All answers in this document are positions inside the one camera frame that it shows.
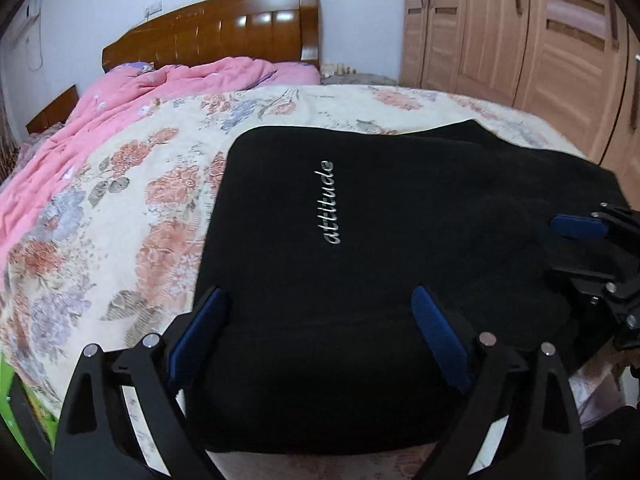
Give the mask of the floral covered bedside table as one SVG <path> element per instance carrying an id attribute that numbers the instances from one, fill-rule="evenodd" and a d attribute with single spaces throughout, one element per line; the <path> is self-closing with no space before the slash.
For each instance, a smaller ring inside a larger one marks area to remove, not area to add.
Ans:
<path id="1" fill-rule="evenodd" d="M 323 63 L 320 67 L 321 83 L 329 84 L 363 84 L 364 86 L 396 86 L 397 81 L 386 76 L 357 72 L 354 68 L 342 63 Z"/>

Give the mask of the black pants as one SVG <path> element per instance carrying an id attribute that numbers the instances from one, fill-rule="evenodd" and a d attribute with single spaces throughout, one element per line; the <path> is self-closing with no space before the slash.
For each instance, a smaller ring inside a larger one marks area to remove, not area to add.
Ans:
<path id="1" fill-rule="evenodd" d="M 437 441 L 463 396 L 416 325 L 424 287 L 475 333 L 551 342 L 585 365 L 610 310 L 549 263 L 613 275 L 604 240 L 552 233 L 558 214 L 623 206 L 612 172 L 520 148 L 468 120 L 400 136 L 258 127 L 231 144 L 195 295 L 220 317 L 183 387 L 209 452 L 358 455 Z"/>

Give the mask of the white wall socket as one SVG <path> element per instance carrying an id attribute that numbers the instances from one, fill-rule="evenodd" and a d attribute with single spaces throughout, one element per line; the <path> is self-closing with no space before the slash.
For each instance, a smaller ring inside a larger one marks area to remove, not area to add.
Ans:
<path id="1" fill-rule="evenodd" d="M 160 1 L 154 2 L 144 9 L 144 18 L 148 20 L 151 16 L 162 12 L 162 10 L 163 3 L 161 3 Z"/>

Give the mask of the green box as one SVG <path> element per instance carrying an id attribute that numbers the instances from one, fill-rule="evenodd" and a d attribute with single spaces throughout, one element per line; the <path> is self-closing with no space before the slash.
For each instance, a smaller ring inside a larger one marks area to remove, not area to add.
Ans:
<path id="1" fill-rule="evenodd" d="M 1 441 L 17 449 L 44 478 L 52 474 L 56 419 L 1 357 Z"/>

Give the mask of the floral cream bedspread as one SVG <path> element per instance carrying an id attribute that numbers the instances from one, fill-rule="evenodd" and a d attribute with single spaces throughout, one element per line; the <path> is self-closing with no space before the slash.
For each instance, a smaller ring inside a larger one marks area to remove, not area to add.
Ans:
<path id="1" fill-rule="evenodd" d="M 427 90 L 266 87 L 141 102 L 10 250 L 2 350 L 58 411 L 82 344 L 131 346 L 185 311 L 228 149 L 250 128 L 398 134 L 465 119 L 526 148 L 572 148 L 537 117 Z"/>

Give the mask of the brown wooden headboard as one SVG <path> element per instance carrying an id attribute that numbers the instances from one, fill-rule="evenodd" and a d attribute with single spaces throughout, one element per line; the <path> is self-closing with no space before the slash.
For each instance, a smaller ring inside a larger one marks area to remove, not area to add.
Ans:
<path id="1" fill-rule="evenodd" d="M 320 66 L 319 0 L 206 0 L 138 25 L 102 51 L 124 63 L 195 66 L 227 56 Z"/>

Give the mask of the light wooden wardrobe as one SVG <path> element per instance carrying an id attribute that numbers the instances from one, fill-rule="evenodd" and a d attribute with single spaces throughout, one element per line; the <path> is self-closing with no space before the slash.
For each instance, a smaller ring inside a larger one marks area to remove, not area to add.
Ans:
<path id="1" fill-rule="evenodd" d="M 639 36 L 616 0 L 405 0 L 400 81 L 534 114 L 639 192 Z"/>

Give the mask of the purple blanket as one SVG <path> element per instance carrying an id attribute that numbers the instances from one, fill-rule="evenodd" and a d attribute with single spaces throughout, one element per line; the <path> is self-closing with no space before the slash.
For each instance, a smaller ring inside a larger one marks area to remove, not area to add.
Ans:
<path id="1" fill-rule="evenodd" d="M 116 70 L 135 70 L 138 74 L 144 74 L 152 72 L 155 67 L 153 63 L 137 61 L 119 64 Z"/>

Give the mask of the pink quilt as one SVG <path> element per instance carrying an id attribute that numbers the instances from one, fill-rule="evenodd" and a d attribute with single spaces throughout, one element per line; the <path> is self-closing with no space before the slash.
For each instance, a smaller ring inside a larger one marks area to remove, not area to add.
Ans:
<path id="1" fill-rule="evenodd" d="M 244 91 L 270 84 L 318 84 L 317 67 L 223 58 L 193 67 L 167 65 L 138 74 L 110 70 L 80 98 L 66 125 L 44 142 L 1 192 L 1 258 L 36 223 L 44 206 L 66 187 L 88 156 L 157 104 L 198 94 Z"/>

